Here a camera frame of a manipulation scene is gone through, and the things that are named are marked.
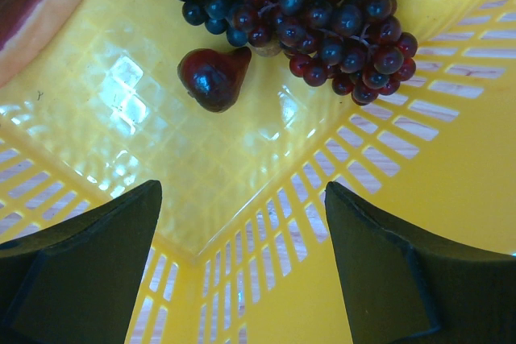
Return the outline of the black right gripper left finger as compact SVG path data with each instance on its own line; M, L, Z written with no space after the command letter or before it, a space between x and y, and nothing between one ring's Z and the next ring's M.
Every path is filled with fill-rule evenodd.
M3 343L124 342L162 203L149 180L1 245Z

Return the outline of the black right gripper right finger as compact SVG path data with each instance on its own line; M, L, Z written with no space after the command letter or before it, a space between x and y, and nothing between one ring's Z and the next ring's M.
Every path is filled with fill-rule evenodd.
M512 255L433 234L336 182L325 209L353 342L514 342Z

